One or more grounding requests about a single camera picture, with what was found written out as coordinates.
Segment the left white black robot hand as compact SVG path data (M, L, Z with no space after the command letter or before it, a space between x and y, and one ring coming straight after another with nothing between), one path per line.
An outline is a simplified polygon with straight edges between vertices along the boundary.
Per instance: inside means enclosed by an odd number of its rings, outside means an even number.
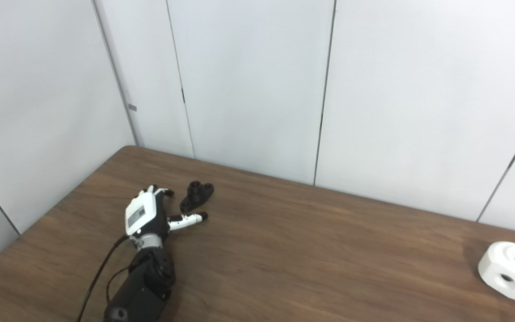
M126 235L139 238L146 234L156 234L164 239L169 232L208 220L206 212L166 216L164 198L173 195L172 190L156 185L140 191L125 210Z

